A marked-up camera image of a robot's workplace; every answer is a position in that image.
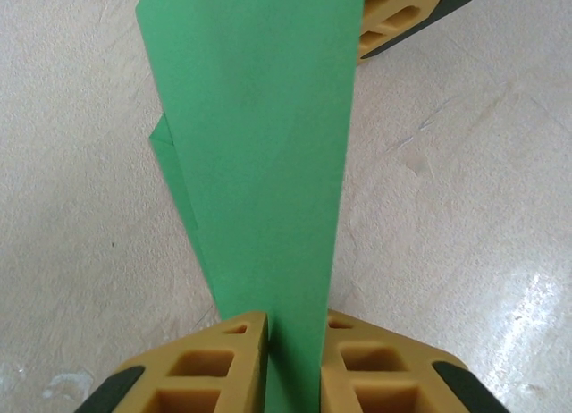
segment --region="green sheet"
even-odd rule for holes
[[[363,0],[141,0],[151,139],[222,318],[270,318],[267,412],[316,413]]]

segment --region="concrete floor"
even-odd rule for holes
[[[0,411],[72,411],[216,309],[147,142],[138,0],[0,0]],[[572,0],[475,0],[357,69],[333,308],[572,411]]]

